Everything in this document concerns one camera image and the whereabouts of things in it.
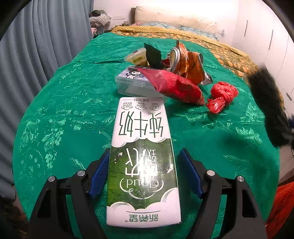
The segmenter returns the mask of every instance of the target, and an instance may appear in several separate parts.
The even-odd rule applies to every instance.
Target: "crumpled red plastic bag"
[[[199,86],[166,70],[138,68],[153,85],[156,91],[170,98],[186,103],[205,105]]]
[[[219,81],[210,90],[211,97],[206,104],[207,108],[212,113],[219,113],[222,109],[230,104],[233,99],[239,94],[237,88],[227,82]]]

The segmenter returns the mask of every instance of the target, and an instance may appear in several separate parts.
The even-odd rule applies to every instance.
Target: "headboard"
[[[216,34],[217,26],[215,21],[189,13],[179,13],[168,9],[153,6],[137,6],[131,8],[131,24],[136,22],[164,22],[174,27],[179,25],[200,29],[202,31]]]

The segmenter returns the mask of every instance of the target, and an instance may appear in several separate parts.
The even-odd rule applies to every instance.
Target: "white wall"
[[[94,0],[94,9],[103,9],[112,18],[124,16],[125,19],[122,20],[111,20],[110,28],[121,25],[126,20],[130,23],[131,8],[136,6],[158,6],[174,11],[184,9],[187,14],[193,13],[210,18],[217,23],[218,30],[225,30],[225,37],[220,34],[216,37],[231,45],[238,17],[239,0]]]

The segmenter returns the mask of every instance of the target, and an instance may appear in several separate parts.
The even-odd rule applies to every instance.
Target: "metal pin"
[[[85,175],[85,173],[86,172],[84,170],[80,170],[80,171],[78,171],[77,175],[80,176],[80,177],[82,177],[82,176]]]
[[[238,179],[238,181],[240,181],[240,182],[244,182],[244,178],[243,178],[242,176],[238,176],[237,179]]]
[[[213,170],[208,170],[206,172],[209,176],[214,176],[215,175],[215,172]]]
[[[53,182],[55,180],[55,177],[54,176],[50,176],[49,178],[48,178],[48,181],[49,182]]]

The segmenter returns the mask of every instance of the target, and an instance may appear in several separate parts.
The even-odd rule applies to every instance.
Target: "blue curtain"
[[[32,0],[0,41],[0,195],[14,199],[12,150],[18,124],[55,71],[92,39],[93,0]]]

